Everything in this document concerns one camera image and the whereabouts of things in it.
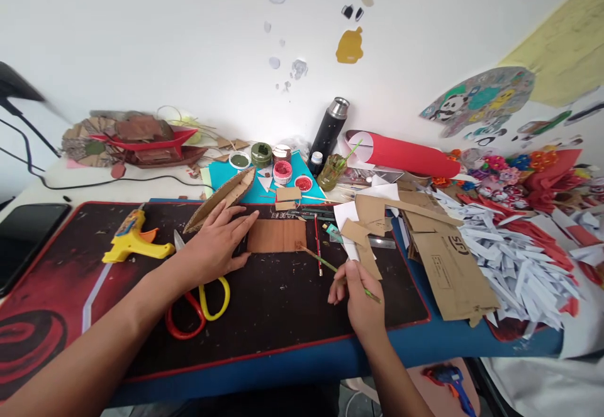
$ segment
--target panda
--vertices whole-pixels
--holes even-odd
[[[434,114],[430,117],[430,120],[447,121],[455,114],[456,111],[460,110],[466,102],[467,96],[451,95],[447,98],[440,109],[434,112]]]

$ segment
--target glue gun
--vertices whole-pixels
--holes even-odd
[[[448,386],[451,394],[455,398],[459,398],[461,409],[470,417],[476,417],[472,403],[470,403],[464,386],[461,385],[464,376],[459,368],[453,365],[435,365],[425,369],[422,374],[437,386]]]
[[[144,206],[145,204],[142,203],[122,222],[111,241],[113,247],[109,252],[105,252],[103,263],[124,262],[131,253],[139,253],[140,255],[160,260],[174,253],[176,249],[171,243],[164,245],[153,244],[157,230],[159,230],[158,228],[146,231],[145,233],[140,232],[145,223]]]

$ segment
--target red paint jar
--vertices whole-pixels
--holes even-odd
[[[289,162],[284,160],[276,162],[272,170],[272,176],[275,180],[275,183],[285,186],[291,181],[292,171],[293,170]]]
[[[310,189],[313,187],[313,181],[306,175],[299,176],[296,178],[294,183],[300,188],[302,193],[310,191]]]

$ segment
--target black desk mat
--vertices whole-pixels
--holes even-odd
[[[144,208],[144,230],[159,227],[155,243],[173,242],[198,204],[150,203]],[[249,214],[271,218],[272,205],[247,205]],[[99,277],[103,253],[127,214],[138,204],[86,203],[40,254],[28,273],[0,308],[0,352],[13,368],[0,370],[0,399],[6,399],[82,332],[82,308]],[[322,257],[333,265],[346,260],[343,248],[329,241],[319,225]],[[307,244],[316,249],[314,221],[306,223]],[[183,235],[188,241],[192,235]],[[238,247],[245,251],[245,242]],[[408,267],[398,249],[375,248],[384,277],[386,325],[389,328],[423,323],[430,319]],[[92,321],[114,306],[161,260],[131,255],[114,264],[92,307]],[[287,351],[345,338],[353,334],[346,303],[327,304],[333,273],[307,253],[253,254],[247,265],[229,274],[231,300],[226,313],[208,321],[190,340],[176,340],[158,322],[132,363],[126,379],[138,380],[175,374],[235,360]],[[206,285],[211,313],[221,307],[223,290],[216,281]],[[198,317],[184,298],[174,306],[174,321],[183,331],[192,330]],[[18,340],[5,336],[14,328],[30,326]]]

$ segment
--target yellow glue gun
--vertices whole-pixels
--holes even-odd
[[[131,253],[139,253],[160,260],[174,253],[175,249],[171,243],[153,244],[158,228],[145,233],[140,232],[145,223],[144,206],[145,204],[142,203],[122,222],[120,229],[111,241],[111,244],[113,244],[111,251],[105,252],[103,263],[124,262]]]

